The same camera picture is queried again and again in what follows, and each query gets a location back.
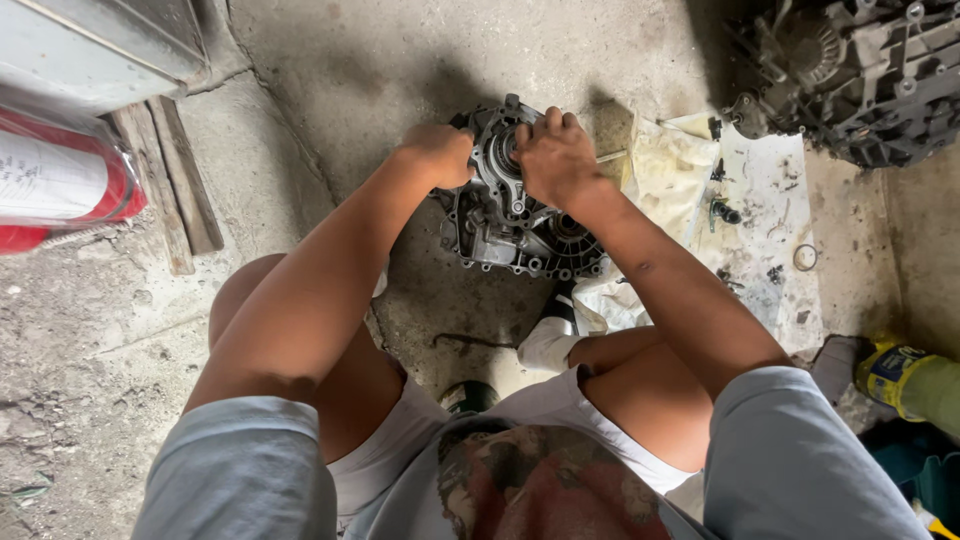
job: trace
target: engine part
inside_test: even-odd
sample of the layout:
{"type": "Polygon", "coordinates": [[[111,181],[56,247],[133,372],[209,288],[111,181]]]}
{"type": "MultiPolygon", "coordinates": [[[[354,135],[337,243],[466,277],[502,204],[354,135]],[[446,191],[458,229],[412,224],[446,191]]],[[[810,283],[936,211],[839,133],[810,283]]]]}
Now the engine part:
{"type": "Polygon", "coordinates": [[[956,138],[956,0],[779,0],[725,28],[749,68],[724,114],[748,138],[805,133],[865,168],[911,165],[956,138]]]}
{"type": "Polygon", "coordinates": [[[501,107],[457,114],[451,124],[474,133],[469,164],[476,175],[456,189],[434,189],[446,212],[441,245],[470,268],[494,266],[515,274],[571,280],[606,272],[610,259],[583,225],[569,214],[528,196],[519,163],[511,158],[516,128],[533,124],[539,112],[507,94],[501,107]]]}
{"type": "Polygon", "coordinates": [[[724,220],[725,223],[731,225],[739,225],[743,221],[743,216],[740,215],[740,212],[727,206],[727,199],[713,199],[710,201],[709,207],[709,222],[710,222],[710,232],[716,233],[715,221],[714,218],[719,217],[724,220]]]}

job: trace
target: graphic print on shirt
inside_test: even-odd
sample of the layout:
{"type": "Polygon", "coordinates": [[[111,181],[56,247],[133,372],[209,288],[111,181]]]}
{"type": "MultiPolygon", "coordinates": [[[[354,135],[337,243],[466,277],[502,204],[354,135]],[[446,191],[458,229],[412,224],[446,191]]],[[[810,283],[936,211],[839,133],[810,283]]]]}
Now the graphic print on shirt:
{"type": "Polygon", "coordinates": [[[590,436],[521,426],[447,433],[438,491],[459,540],[668,540],[656,492],[590,436]]]}

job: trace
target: yellow container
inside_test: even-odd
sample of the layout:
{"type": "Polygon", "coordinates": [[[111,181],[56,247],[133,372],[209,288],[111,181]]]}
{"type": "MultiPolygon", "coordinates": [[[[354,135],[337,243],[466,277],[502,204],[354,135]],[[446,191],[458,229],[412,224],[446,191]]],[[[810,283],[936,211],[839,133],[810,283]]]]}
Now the yellow container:
{"type": "Polygon", "coordinates": [[[857,388],[910,422],[960,434],[960,363],[913,347],[877,344],[856,368],[857,388]]]}

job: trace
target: label on fire extinguisher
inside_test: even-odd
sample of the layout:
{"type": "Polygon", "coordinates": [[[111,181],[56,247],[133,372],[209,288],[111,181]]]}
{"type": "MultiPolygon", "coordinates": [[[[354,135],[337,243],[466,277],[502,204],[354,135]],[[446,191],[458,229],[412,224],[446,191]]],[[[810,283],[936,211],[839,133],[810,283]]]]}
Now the label on fire extinguisher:
{"type": "Polygon", "coordinates": [[[107,179],[96,154],[0,131],[0,217],[80,217],[103,198],[107,179]]]}

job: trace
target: knee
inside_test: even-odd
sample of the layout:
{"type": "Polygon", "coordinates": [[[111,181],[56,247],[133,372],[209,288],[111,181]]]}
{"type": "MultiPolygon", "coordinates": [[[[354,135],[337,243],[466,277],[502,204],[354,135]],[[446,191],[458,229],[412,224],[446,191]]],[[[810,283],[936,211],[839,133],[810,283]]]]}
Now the knee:
{"type": "Polygon", "coordinates": [[[209,340],[211,349],[220,334],[227,329],[227,325],[240,309],[240,306],[260,285],[260,282],[267,277],[267,274],[286,256],[284,253],[277,253],[248,262],[234,272],[220,287],[217,296],[213,299],[213,306],[210,307],[209,340]]]}

